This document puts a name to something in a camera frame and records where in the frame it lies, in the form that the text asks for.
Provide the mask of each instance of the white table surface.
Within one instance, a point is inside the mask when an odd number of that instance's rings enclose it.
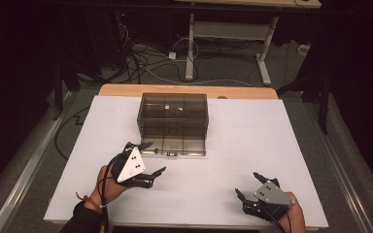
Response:
[[[96,96],[44,220],[66,222],[95,186],[99,168],[127,142],[140,143],[141,97]],[[131,188],[108,205],[112,225],[264,229],[245,215],[235,188],[248,199],[262,184],[253,172],[277,178],[304,210],[307,227],[328,226],[281,100],[208,99],[204,158],[144,157],[150,174],[166,166],[151,189]]]

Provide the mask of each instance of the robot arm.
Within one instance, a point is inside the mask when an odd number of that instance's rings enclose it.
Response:
[[[295,202],[280,189],[277,179],[269,180],[258,173],[254,173],[254,176],[263,183],[263,186],[254,193],[257,201],[248,200],[238,188],[235,188],[238,198],[243,203],[242,210],[247,215],[267,221],[280,219],[287,212],[288,206],[294,205]]]
[[[122,153],[115,157],[111,173],[115,181],[122,186],[150,188],[153,181],[159,177],[166,167],[163,167],[154,173],[142,174],[146,170],[140,150],[150,147],[153,143],[135,145],[127,143]]]

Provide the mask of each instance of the table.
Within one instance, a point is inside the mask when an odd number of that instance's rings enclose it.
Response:
[[[75,192],[90,193],[100,166],[128,141],[140,142],[136,116],[144,91],[208,93],[207,155],[144,157],[146,173],[167,169],[153,188],[132,188],[109,204],[112,225],[273,228],[245,215],[234,191],[239,188],[253,199],[261,183],[252,172],[258,172],[277,178],[283,190],[296,193],[309,229],[328,226],[284,104],[272,89],[135,84],[106,84],[94,98],[44,220],[68,220],[79,201]]]
[[[261,6],[274,8],[303,8],[317,9],[321,7],[319,0],[176,0],[180,2],[208,3],[208,4],[229,4]],[[265,85],[271,84],[268,70],[265,65],[265,57],[271,44],[272,36],[278,22],[277,17],[273,17],[270,24],[247,24],[247,23],[226,23],[215,21],[195,21],[194,14],[190,14],[189,20],[189,43],[188,56],[186,60],[186,79],[193,80],[193,47],[194,37],[213,38],[233,38],[244,40],[264,41],[262,53],[256,55],[256,61],[260,75]]]

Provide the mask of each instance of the transparent plastic box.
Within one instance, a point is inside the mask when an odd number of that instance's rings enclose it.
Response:
[[[143,153],[205,155],[208,130],[206,94],[144,93],[138,113]]]

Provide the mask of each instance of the metal bracket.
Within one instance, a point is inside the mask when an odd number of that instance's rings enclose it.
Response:
[[[277,205],[293,206],[295,202],[274,183],[267,181],[260,187],[254,196],[259,200]]]
[[[117,182],[121,183],[130,178],[133,178],[136,175],[144,172],[145,169],[146,168],[144,165],[144,161],[142,160],[141,153],[139,152],[138,148],[134,148],[128,159],[126,160],[126,163],[117,178]]]

